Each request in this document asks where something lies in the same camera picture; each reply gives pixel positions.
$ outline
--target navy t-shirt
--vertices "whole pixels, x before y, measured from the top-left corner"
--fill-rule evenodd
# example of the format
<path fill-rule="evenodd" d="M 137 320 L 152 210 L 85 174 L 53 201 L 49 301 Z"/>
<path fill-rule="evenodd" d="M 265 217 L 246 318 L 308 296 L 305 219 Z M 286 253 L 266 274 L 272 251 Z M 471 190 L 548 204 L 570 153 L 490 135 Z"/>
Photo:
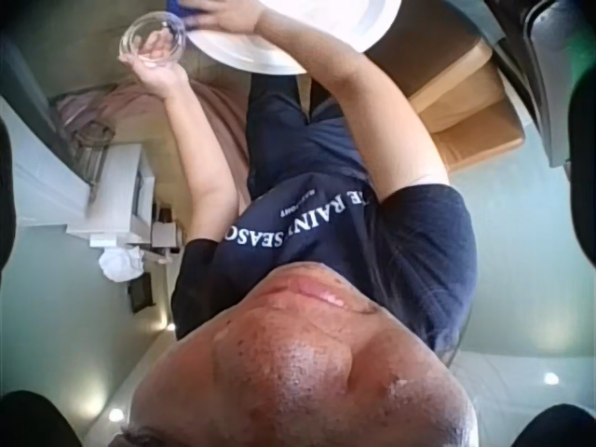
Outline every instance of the navy t-shirt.
<path fill-rule="evenodd" d="M 438 354 L 456 347 L 476 284 L 476 245 L 452 187 L 402 189 L 379 204 L 349 177 L 303 174 L 262 196 L 221 243 L 183 255 L 172 313 L 183 338 L 280 265 L 327 265 L 387 308 Z"/>

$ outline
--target t-shirt sleeve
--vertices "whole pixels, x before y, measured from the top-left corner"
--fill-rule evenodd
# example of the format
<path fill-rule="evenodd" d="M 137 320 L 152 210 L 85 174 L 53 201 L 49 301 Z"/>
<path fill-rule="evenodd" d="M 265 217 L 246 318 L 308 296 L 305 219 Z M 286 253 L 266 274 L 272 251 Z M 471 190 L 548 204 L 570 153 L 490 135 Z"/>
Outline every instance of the t-shirt sleeve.
<path fill-rule="evenodd" d="M 406 324 L 440 355 L 456 348 L 476 287 L 472 222 L 451 186 L 404 188 L 380 209 L 386 270 Z"/>
<path fill-rule="evenodd" d="M 180 340 L 211 318 L 210 264 L 217 242 L 197 239 L 184 248 L 180 273 L 171 297 L 171 313 Z"/>

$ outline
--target man's nose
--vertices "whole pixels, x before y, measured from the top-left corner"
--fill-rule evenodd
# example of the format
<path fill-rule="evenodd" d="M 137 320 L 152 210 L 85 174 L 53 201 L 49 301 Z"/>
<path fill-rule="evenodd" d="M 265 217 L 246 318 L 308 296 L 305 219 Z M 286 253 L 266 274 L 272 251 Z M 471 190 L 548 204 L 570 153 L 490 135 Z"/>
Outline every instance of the man's nose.
<path fill-rule="evenodd" d="M 293 399 L 344 393 L 352 366 L 348 345 L 284 310 L 255 309 L 214 339 L 215 382 L 243 393 Z"/>

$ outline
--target white cabinet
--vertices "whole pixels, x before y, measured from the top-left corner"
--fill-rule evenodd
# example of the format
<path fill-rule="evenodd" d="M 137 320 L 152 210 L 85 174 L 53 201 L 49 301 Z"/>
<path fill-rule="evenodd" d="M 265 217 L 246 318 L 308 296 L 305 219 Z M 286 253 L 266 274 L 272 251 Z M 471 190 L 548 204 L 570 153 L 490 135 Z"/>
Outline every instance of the white cabinet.
<path fill-rule="evenodd" d="M 66 232 L 98 248 L 151 243 L 155 184 L 140 144 L 110 146 L 86 219 L 69 224 Z"/>
<path fill-rule="evenodd" d="M 65 166 L 0 97 L 12 147 L 17 222 L 58 225 L 85 219 L 90 188 Z"/>

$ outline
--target ceiling light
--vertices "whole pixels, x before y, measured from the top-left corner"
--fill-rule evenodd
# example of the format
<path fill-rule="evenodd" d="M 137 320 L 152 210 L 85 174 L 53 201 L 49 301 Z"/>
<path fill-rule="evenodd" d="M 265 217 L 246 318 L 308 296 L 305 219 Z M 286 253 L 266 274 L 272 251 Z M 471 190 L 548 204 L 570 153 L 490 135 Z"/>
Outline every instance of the ceiling light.
<path fill-rule="evenodd" d="M 554 372 L 547 372 L 546 374 L 544 374 L 544 383 L 547 385 L 558 385 L 559 376 Z"/>
<path fill-rule="evenodd" d="M 108 418 L 112 422 L 121 422 L 124 421 L 124 412 L 119 408 L 114 408 L 110 410 L 110 414 L 108 414 Z"/>

